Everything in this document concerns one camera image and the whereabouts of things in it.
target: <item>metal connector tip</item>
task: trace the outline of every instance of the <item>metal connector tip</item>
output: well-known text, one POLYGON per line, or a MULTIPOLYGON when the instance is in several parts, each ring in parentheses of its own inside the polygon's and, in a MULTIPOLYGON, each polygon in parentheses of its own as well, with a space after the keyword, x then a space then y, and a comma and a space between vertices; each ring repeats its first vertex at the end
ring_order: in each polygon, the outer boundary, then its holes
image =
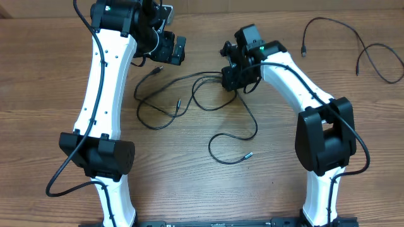
POLYGON ((251 158, 252 155, 253 155, 253 152, 251 152, 251 153, 245 155, 244 159, 247 160, 247 159, 251 158))

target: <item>wooden table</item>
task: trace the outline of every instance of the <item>wooden table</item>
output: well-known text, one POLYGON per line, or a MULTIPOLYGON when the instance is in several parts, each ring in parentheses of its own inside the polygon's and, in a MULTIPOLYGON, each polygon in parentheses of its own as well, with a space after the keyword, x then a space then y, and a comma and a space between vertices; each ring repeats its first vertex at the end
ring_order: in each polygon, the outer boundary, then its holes
MULTIPOLYGON (((360 76, 355 61, 361 51, 354 34, 327 21, 312 24, 307 54, 300 56, 305 24, 328 16, 354 26, 367 44, 386 43, 404 57, 404 13, 384 11, 323 11, 178 16, 168 28, 187 37, 186 61, 165 66, 147 81, 140 95, 173 78, 206 70, 221 70, 227 61, 218 50, 234 33, 255 23, 266 41, 279 40, 297 65, 322 89, 345 96, 354 106, 355 125, 368 145, 372 162, 362 175, 343 178, 338 212, 357 216, 361 226, 402 226, 404 218, 404 81, 384 83, 363 57, 360 76)), ((384 49, 370 50, 386 77, 402 75, 400 63, 384 49)), ((71 132, 87 86, 92 53, 91 36, 81 21, 71 19, 0 20, 0 226, 77 226, 101 221, 94 187, 65 197, 45 195, 45 186, 65 160, 59 149, 60 132, 71 132)), ((209 221, 268 219, 297 216, 306 195, 306 171, 294 151, 295 116, 277 91, 262 83, 243 95, 259 124, 253 141, 219 138, 212 146, 221 159, 250 151, 239 165, 216 163, 208 154, 210 137, 218 132, 241 136, 254 125, 241 102, 204 112, 194 103, 183 117, 161 131, 151 131, 136 118, 136 83, 160 64, 131 68, 122 104, 122 139, 134 141, 136 157, 129 174, 132 203, 140 220, 209 221)), ((190 97, 193 79, 183 81, 154 98, 153 103, 174 110, 179 97, 190 97)), ((229 99, 219 84, 198 93, 203 105, 214 107, 229 99)), ((144 108, 151 124, 169 119, 144 108)), ((358 151, 348 170, 364 164, 358 151)), ((53 192, 87 181, 72 163, 53 192)))

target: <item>wooden surface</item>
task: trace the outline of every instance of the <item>wooden surface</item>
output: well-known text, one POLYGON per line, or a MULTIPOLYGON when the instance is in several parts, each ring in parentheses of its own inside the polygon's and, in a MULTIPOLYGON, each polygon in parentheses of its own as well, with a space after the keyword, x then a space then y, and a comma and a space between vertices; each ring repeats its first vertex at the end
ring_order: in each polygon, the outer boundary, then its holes
MULTIPOLYGON (((343 20, 358 29, 364 41, 382 42, 404 56, 404 13, 329 11, 178 16, 169 30, 187 37, 186 61, 165 66, 140 89, 140 95, 179 76, 220 70, 227 61, 218 50, 234 32, 257 24, 266 40, 279 40, 297 65, 323 90, 345 96, 354 106, 355 125, 371 152, 370 169, 343 178, 338 212, 357 216, 361 226, 402 226, 404 218, 404 81, 383 83, 366 58, 355 75, 360 52, 353 33, 326 21, 312 24, 307 57, 300 56, 304 25, 315 16, 343 20)), ((94 187, 62 198, 48 198, 45 186, 65 160, 58 147, 60 132, 70 132, 85 95, 90 69, 90 33, 77 18, 0 21, 0 226, 77 226, 102 220, 94 187)), ((399 62, 383 49, 372 57, 386 77, 403 73, 399 62)), ((262 83, 243 95, 257 118, 253 141, 219 138, 215 154, 224 160, 248 152, 239 165, 220 165, 208 154, 210 137, 218 132, 251 135, 254 127, 240 101, 222 110, 204 112, 194 103, 183 117, 161 131, 151 131, 136 118, 132 95, 136 83, 155 66, 131 68, 122 103, 122 139, 136 145, 129 174, 132 203, 140 220, 208 221, 296 216, 306 194, 306 171, 294 151, 296 124, 291 108, 276 90, 262 83)), ((178 83, 153 103, 173 110, 179 97, 190 96, 193 79, 178 83)), ((219 84, 197 95, 214 107, 230 98, 219 84)), ((151 124, 169 119, 144 108, 151 124)), ((348 170, 364 164, 363 151, 351 158, 348 170)), ((68 165, 53 192, 87 181, 83 170, 68 165)))
MULTIPOLYGON (((78 0, 85 16, 96 0, 78 0)), ((164 0, 176 14, 353 9, 403 9, 404 0, 164 0)), ((75 17, 71 0, 0 0, 7 18, 75 17)))

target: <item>power cord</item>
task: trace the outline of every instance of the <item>power cord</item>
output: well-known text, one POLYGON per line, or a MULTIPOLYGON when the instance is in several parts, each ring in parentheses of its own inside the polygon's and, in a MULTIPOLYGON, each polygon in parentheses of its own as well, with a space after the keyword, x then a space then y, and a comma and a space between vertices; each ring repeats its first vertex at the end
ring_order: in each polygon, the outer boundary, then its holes
POLYGON ((218 71, 206 71, 206 72, 194 73, 194 74, 190 74, 190 75, 187 75, 187 76, 183 76, 183 77, 181 77, 181 78, 177 78, 177 79, 172 80, 171 82, 167 83, 166 85, 162 86, 162 87, 161 87, 160 89, 158 89, 157 91, 154 91, 153 93, 147 95, 147 96, 144 97, 144 98, 138 98, 138 88, 139 88, 139 86, 140 86, 147 78, 149 78, 151 75, 155 75, 155 74, 159 73, 162 69, 163 69, 163 67, 157 67, 157 68, 155 68, 152 72, 150 72, 149 74, 147 74, 144 78, 142 78, 142 79, 140 80, 140 82, 136 85, 136 88, 135 88, 135 90, 134 90, 133 96, 134 96, 135 100, 139 101, 138 108, 137 108, 137 110, 136 110, 136 116, 137 116, 137 118, 139 119, 139 121, 140 121, 144 126, 146 126, 148 129, 152 129, 152 130, 160 130, 160 129, 166 128, 167 126, 169 126, 169 125, 175 120, 175 118, 181 117, 181 116, 183 116, 183 115, 187 112, 187 110, 188 110, 188 108, 189 108, 189 106, 190 106, 192 100, 194 100, 195 104, 197 104, 197 106, 198 106, 199 108, 201 108, 202 110, 204 110, 204 111, 215 111, 215 110, 219 110, 219 109, 221 109, 221 108, 227 106, 228 104, 230 104, 231 102, 233 102, 237 97, 239 97, 239 99, 240 99, 240 101, 242 102, 243 106, 246 108, 246 110, 248 111, 249 115, 251 116, 252 120, 253 120, 254 123, 255 123, 255 132, 254 132, 254 134, 253 134, 252 136, 250 136, 250 137, 247 137, 247 138, 243 138, 243 137, 239 137, 239 136, 235 136, 235 135, 231 135, 231 134, 227 134, 227 133, 219 133, 219 134, 216 134, 216 135, 214 135, 214 136, 209 140, 209 143, 208 143, 208 150, 209 150, 209 154, 211 155, 211 157, 212 157, 214 160, 216 160, 217 162, 219 162, 219 163, 221 163, 221 164, 224 164, 224 165, 234 165, 234 164, 238 164, 238 163, 240 163, 240 162, 242 162, 242 161, 244 161, 244 160, 249 159, 249 158, 253 155, 253 153, 249 153, 249 154, 246 154, 245 156, 243 156, 242 158, 240 158, 240 159, 237 160, 237 161, 231 161, 231 162, 230 162, 230 161, 222 161, 222 160, 219 160, 219 159, 212 153, 212 150, 211 150, 211 143, 212 143, 212 141, 213 141, 216 137, 218 137, 218 136, 228 136, 228 137, 231 137, 231 138, 234 138, 234 139, 238 139, 238 140, 242 140, 242 141, 248 141, 248 140, 251 140, 252 138, 254 138, 255 135, 256 135, 257 132, 258 132, 258 124, 257 124, 256 119, 254 118, 254 115, 251 113, 250 109, 248 108, 248 106, 246 105, 246 103, 244 102, 244 100, 240 97, 240 95, 238 94, 237 91, 234 91, 234 96, 233 96, 233 98, 232 98, 231 100, 227 101, 226 103, 224 103, 223 105, 221 105, 221 106, 219 106, 219 107, 206 108, 206 107, 202 106, 202 105, 197 101, 197 99, 196 99, 196 97, 195 97, 195 94, 196 94, 196 92, 199 90, 199 88, 200 88, 202 85, 206 84, 206 83, 222 83, 222 77, 221 77, 221 76, 202 76, 202 77, 198 78, 198 79, 194 82, 194 84, 193 84, 193 86, 192 86, 191 97, 189 98, 189 101, 188 101, 188 103, 187 103, 187 105, 186 105, 186 108, 184 109, 184 111, 183 111, 182 113, 178 113, 179 107, 180 107, 180 105, 181 105, 181 100, 179 100, 179 102, 177 103, 176 110, 175 110, 175 113, 174 113, 174 114, 168 113, 167 111, 165 111, 165 110, 163 110, 163 109, 161 109, 161 108, 159 108, 159 107, 156 107, 156 106, 152 105, 151 103, 148 103, 148 102, 147 102, 148 99, 150 99, 151 97, 153 97, 153 96, 155 96, 155 95, 157 95, 157 94, 163 92, 163 91, 166 90, 169 86, 173 85, 174 83, 176 83, 176 82, 178 82, 178 81, 181 81, 181 80, 187 79, 187 78, 192 78, 192 77, 195 77, 195 76, 201 76, 201 75, 203 75, 203 74, 220 74, 221 72, 218 72, 218 71), (165 125, 163 125, 163 126, 160 126, 160 127, 154 127, 154 126, 148 125, 148 124, 147 124, 146 122, 144 122, 144 121, 141 119, 141 117, 140 117, 140 108, 141 108, 141 106, 144 105, 144 104, 145 104, 145 105, 148 105, 148 106, 151 107, 151 108, 154 108, 155 110, 158 110, 158 111, 162 112, 163 114, 165 114, 165 115, 167 115, 167 116, 169 116, 169 117, 171 117, 171 120, 170 120, 167 124, 165 124, 165 125))
POLYGON ((349 129, 349 131, 355 136, 356 140, 358 140, 358 142, 360 143, 360 145, 362 146, 362 148, 365 152, 366 164, 362 169, 357 170, 357 171, 352 171, 352 172, 340 173, 340 174, 335 175, 331 179, 330 194, 328 196, 328 226, 331 226, 330 225, 331 224, 331 200, 333 197, 333 189, 334 189, 333 185, 336 182, 336 179, 338 179, 339 177, 357 175, 357 174, 365 172, 368 169, 369 165, 371 164, 371 156, 369 154, 369 150, 368 150, 367 146, 365 145, 365 142, 359 136, 359 134, 338 113, 336 113, 329 105, 327 105, 324 101, 322 101, 322 99, 320 99, 317 96, 317 94, 311 90, 309 85, 307 85, 307 83, 301 78, 301 76, 296 71, 294 71, 292 68, 290 68, 289 66, 286 66, 284 64, 274 63, 274 62, 262 62, 262 63, 255 64, 255 65, 252 65, 252 66, 249 66, 249 67, 243 69, 243 71, 241 71, 241 73, 247 71, 248 69, 252 69, 254 67, 259 67, 259 66, 282 67, 285 70, 289 70, 291 73, 293 73, 297 77, 297 79, 303 84, 303 86, 308 90, 308 92, 312 95, 312 97, 315 98, 320 104, 325 106, 339 121, 341 121, 349 129))
POLYGON ((97 43, 98 49, 100 51, 100 58, 101 58, 101 75, 100 75, 100 84, 98 86, 98 92, 97 92, 97 97, 95 99, 95 104, 94 104, 94 109, 90 118, 90 123, 88 124, 87 130, 84 133, 83 139, 79 142, 79 144, 77 145, 76 149, 74 149, 74 151, 68 156, 68 158, 66 158, 66 160, 63 162, 63 164, 59 167, 59 169, 55 172, 54 176, 51 178, 51 180, 49 180, 48 185, 46 186, 46 190, 45 193, 47 196, 49 197, 60 197, 60 196, 64 196, 70 192, 74 192, 75 190, 81 189, 83 187, 86 187, 88 185, 101 185, 102 190, 104 190, 105 192, 105 197, 107 200, 107 207, 108 207, 108 213, 109 213, 109 219, 111 219, 112 221, 112 225, 114 227, 116 227, 116 222, 114 219, 114 215, 112 214, 112 208, 111 208, 111 203, 110 203, 110 198, 109 198, 109 194, 108 194, 108 189, 106 184, 104 184, 103 182, 99 182, 99 181, 93 181, 93 182, 86 182, 86 183, 82 183, 81 185, 77 185, 71 189, 65 190, 64 192, 60 192, 60 193, 51 193, 51 187, 54 184, 54 182, 56 181, 56 179, 58 178, 58 176, 62 173, 62 171, 64 170, 64 168, 68 165, 68 163, 71 161, 71 159, 73 158, 73 156, 81 149, 81 147, 84 145, 84 142, 87 140, 88 135, 91 132, 91 129, 93 127, 93 124, 95 122, 95 116, 97 114, 97 110, 98 110, 98 104, 100 103, 100 98, 101 98, 101 93, 102 93, 102 87, 104 85, 104 77, 105 77, 105 57, 104 57, 104 50, 102 49, 102 45, 100 40, 98 39, 97 35, 95 34, 94 29, 90 26, 90 24, 86 21, 86 19, 84 18, 84 16, 82 15, 82 13, 80 13, 80 10, 77 7, 77 0, 73 0, 73 7, 74 10, 76 11, 77 15, 80 17, 80 19, 82 20, 82 22, 85 24, 85 26, 88 28, 88 30, 91 32, 91 34, 94 37, 95 42, 97 43))
POLYGON ((362 44, 362 46, 363 46, 363 48, 364 48, 363 51, 359 54, 358 59, 357 59, 356 70, 355 70, 357 76, 359 75, 359 60, 360 60, 360 57, 362 56, 362 54, 365 52, 366 55, 367 55, 367 58, 368 58, 369 61, 371 62, 372 67, 374 68, 374 70, 375 70, 375 72, 377 73, 377 75, 379 75, 379 77, 380 77, 382 80, 384 80, 386 83, 395 84, 395 83, 398 83, 399 81, 401 81, 401 79, 404 78, 404 73, 403 73, 403 75, 402 75, 400 78, 398 78, 397 80, 395 80, 395 81, 390 81, 390 80, 386 79, 386 78, 379 72, 379 70, 377 69, 376 65, 373 63, 373 60, 372 60, 372 58, 371 58, 369 52, 367 51, 367 49, 368 49, 369 47, 373 47, 373 46, 385 47, 386 49, 388 49, 389 51, 391 51, 391 52, 396 56, 396 58, 399 60, 399 62, 402 64, 402 66, 403 66, 403 68, 404 68, 404 62, 403 62, 403 60, 400 58, 400 56, 398 56, 398 54, 393 50, 393 48, 391 48, 391 47, 389 47, 389 46, 387 46, 387 45, 385 45, 385 44, 379 44, 379 43, 370 44, 370 45, 366 46, 365 43, 364 43, 364 41, 362 40, 362 38, 361 38, 360 35, 358 34, 358 32, 357 32, 353 27, 351 27, 350 25, 348 25, 348 24, 346 24, 346 23, 344 23, 344 22, 340 22, 340 21, 338 21, 338 20, 334 20, 334 19, 331 19, 331 18, 316 17, 316 18, 313 18, 311 21, 308 22, 308 24, 307 24, 306 27, 304 28, 304 33, 303 33, 303 41, 302 41, 302 48, 301 48, 302 57, 305 57, 306 54, 307 54, 307 49, 306 49, 306 46, 305 46, 305 43, 304 43, 304 41, 305 41, 305 39, 306 39, 306 31, 307 31, 307 28, 309 27, 309 25, 310 25, 313 21, 316 21, 316 20, 328 20, 328 21, 332 21, 332 22, 335 22, 335 23, 339 23, 339 24, 341 24, 341 25, 343 25, 343 26, 345 26, 345 27, 351 29, 351 31, 354 32, 354 34, 355 34, 356 37, 359 39, 359 41, 361 42, 361 44, 362 44))

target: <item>white arm segment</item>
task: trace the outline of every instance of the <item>white arm segment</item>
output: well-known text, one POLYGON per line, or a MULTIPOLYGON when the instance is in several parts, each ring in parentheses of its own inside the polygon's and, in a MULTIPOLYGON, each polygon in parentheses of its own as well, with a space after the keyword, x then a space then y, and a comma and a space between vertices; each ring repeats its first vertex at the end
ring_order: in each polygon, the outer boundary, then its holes
MULTIPOLYGON (((331 95, 317 87, 293 62, 288 52, 278 52, 270 55, 263 62, 275 62, 289 66, 296 71, 309 87, 317 93, 317 96, 325 103, 330 102, 331 95)), ((264 81, 275 87, 293 108, 296 115, 303 112, 307 107, 317 108, 321 104, 312 98, 312 95, 289 70, 276 66, 261 66, 261 75, 264 81)), ((312 226, 323 226, 328 222, 328 196, 330 194, 331 178, 343 173, 345 168, 334 168, 319 177, 314 172, 307 173, 307 195, 303 205, 303 213, 312 226)), ((331 221, 337 217, 336 197, 338 193, 338 182, 334 184, 333 197, 331 199, 331 221)))
MULTIPOLYGON (((95 116, 97 123, 93 125, 89 136, 100 138, 101 134, 108 134, 109 139, 119 140, 121 136, 122 96, 125 89, 126 76, 128 75, 130 62, 136 52, 137 43, 132 36, 124 38, 121 37, 120 32, 112 30, 101 29, 97 37, 104 49, 107 66, 105 67, 100 104, 95 116)), ((98 46, 93 39, 93 61, 86 97, 80 116, 74 125, 74 129, 79 129, 81 135, 87 130, 97 97, 101 74, 100 60, 98 46)), ((112 213, 117 226, 132 227, 136 211, 132 206, 129 196, 128 176, 123 175, 119 182, 114 182, 112 179, 103 177, 92 178, 92 180, 98 180, 106 184, 112 213)), ((104 227, 113 227, 112 221, 109 219, 105 192, 101 189, 101 185, 96 185, 96 188, 104 211, 104 227)))
MULTIPOLYGON (((106 184, 111 201, 112 214, 119 227, 132 227, 136 217, 131 198, 129 196, 128 176, 123 175, 119 182, 114 182, 111 178, 95 177, 91 181, 101 181, 106 184)), ((113 227, 109 219, 107 199, 101 185, 95 185, 100 196, 102 210, 104 211, 104 227, 113 227)))

